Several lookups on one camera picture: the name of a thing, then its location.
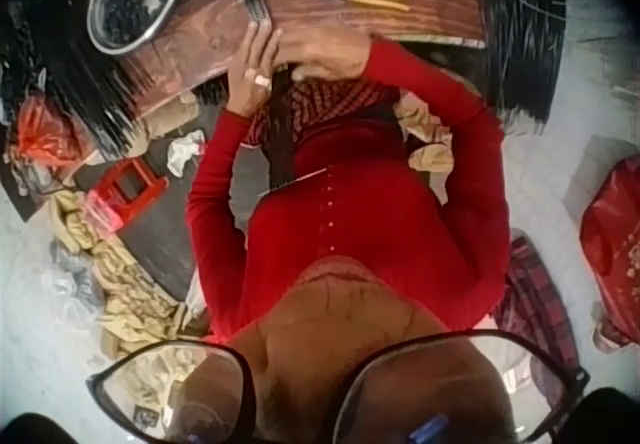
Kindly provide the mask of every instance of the black eyeglass frame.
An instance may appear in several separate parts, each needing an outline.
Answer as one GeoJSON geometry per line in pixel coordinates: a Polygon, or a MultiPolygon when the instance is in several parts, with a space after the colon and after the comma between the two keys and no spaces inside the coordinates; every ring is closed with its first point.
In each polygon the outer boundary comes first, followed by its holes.
{"type": "MultiPolygon", "coordinates": [[[[338,418],[340,416],[340,411],[342,409],[343,403],[346,400],[349,391],[353,387],[353,384],[374,361],[387,354],[398,352],[404,348],[413,347],[416,345],[429,345],[459,338],[472,339],[476,337],[495,337],[499,339],[506,339],[513,342],[514,344],[521,346],[533,357],[539,359],[542,364],[544,364],[547,369],[552,372],[555,377],[558,378],[558,380],[560,380],[562,385],[565,386],[567,392],[560,400],[560,402],[555,406],[554,409],[551,410],[549,415],[545,418],[544,421],[542,421],[542,423],[540,423],[540,425],[533,431],[533,433],[520,442],[524,444],[533,443],[540,439],[544,434],[553,432],[554,428],[561,422],[562,418],[569,412],[571,412],[575,405],[580,401],[580,398],[584,393],[584,389],[586,388],[590,380],[590,376],[587,371],[582,367],[577,367],[576,369],[567,369],[565,366],[558,364],[555,359],[553,359],[548,353],[516,334],[493,329],[478,329],[419,337],[409,341],[400,342],[392,346],[388,346],[384,349],[381,349],[380,351],[371,354],[360,364],[358,364],[351,372],[349,372],[343,379],[342,384],[334,395],[332,403],[329,407],[329,412],[327,413],[316,442],[335,442],[337,433],[336,425],[338,423],[338,418]]],[[[107,382],[114,373],[122,369],[138,356],[154,349],[170,345],[208,348],[214,350],[216,354],[226,354],[227,357],[232,357],[235,360],[242,371],[242,402],[240,404],[238,419],[236,421],[234,429],[231,432],[229,439],[227,439],[226,441],[211,444],[279,444],[274,443],[273,441],[267,441],[253,436],[256,424],[256,393],[253,384],[253,377],[251,375],[251,369],[249,368],[249,364],[247,363],[244,356],[242,356],[242,354],[232,348],[200,341],[171,340],[157,342],[129,354],[127,357],[116,362],[104,371],[89,377],[87,379],[87,387],[89,388],[91,396],[93,397],[98,407],[100,407],[100,409],[105,414],[107,414],[107,416],[109,416],[112,421],[114,421],[116,424],[118,424],[133,436],[145,442],[148,442],[149,444],[175,444],[169,441],[153,438],[139,430],[129,418],[122,414],[118,406],[111,400],[107,392],[104,390],[104,383],[107,382]]]]}

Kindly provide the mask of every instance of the wooden board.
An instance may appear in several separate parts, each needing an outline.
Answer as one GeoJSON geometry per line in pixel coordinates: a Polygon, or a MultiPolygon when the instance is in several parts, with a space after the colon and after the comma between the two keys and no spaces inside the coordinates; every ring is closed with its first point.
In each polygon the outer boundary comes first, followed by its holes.
{"type": "MultiPolygon", "coordinates": [[[[340,21],[396,38],[420,35],[472,43],[484,39],[477,0],[412,0],[410,13],[339,0],[266,1],[275,25],[285,30],[340,21]]],[[[163,34],[133,56],[154,80],[140,98],[141,113],[224,73],[247,23],[242,0],[217,0],[186,17],[176,17],[163,34]]]]}

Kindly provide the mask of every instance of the red sweater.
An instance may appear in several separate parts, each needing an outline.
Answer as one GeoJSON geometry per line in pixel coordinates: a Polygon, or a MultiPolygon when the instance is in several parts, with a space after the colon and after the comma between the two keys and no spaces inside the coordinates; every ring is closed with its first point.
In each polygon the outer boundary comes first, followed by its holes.
{"type": "Polygon", "coordinates": [[[229,189],[249,122],[224,111],[187,204],[213,332],[223,340],[331,255],[358,260],[452,330],[474,326],[502,297],[509,218],[498,119],[462,84],[390,41],[374,42],[364,77],[413,92],[451,127],[449,202],[440,206],[408,167],[399,136],[347,119],[297,150],[297,176],[327,170],[263,198],[245,250],[229,189]]]}

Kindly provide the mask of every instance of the orange plastic bag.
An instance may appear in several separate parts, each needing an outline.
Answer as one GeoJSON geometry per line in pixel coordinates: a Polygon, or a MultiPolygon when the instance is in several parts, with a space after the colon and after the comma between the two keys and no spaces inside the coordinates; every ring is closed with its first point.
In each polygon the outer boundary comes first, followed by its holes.
{"type": "Polygon", "coordinates": [[[580,242],[598,280],[604,336],[640,344],[640,155],[619,162],[582,218],[580,242]]]}
{"type": "Polygon", "coordinates": [[[18,115],[18,152],[46,166],[82,160],[71,121],[43,94],[27,97],[18,115]]]}

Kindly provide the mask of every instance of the checkered fabric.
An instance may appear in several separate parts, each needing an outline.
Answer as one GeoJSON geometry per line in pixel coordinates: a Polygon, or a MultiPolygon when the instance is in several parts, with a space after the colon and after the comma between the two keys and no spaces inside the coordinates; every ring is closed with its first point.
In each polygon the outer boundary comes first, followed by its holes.
{"type": "MultiPolygon", "coordinates": [[[[291,112],[293,142],[301,132],[317,124],[352,114],[381,102],[395,103],[397,89],[367,80],[321,81],[295,83],[287,92],[286,105],[291,112]]],[[[261,147],[269,140],[269,108],[264,106],[251,121],[244,144],[261,147]]]]}
{"type": "MultiPolygon", "coordinates": [[[[573,330],[560,294],[524,236],[511,243],[505,297],[491,315],[499,329],[531,341],[567,368],[578,366],[573,330]]],[[[531,360],[531,375],[553,408],[563,397],[558,379],[537,359],[531,360]]]]}

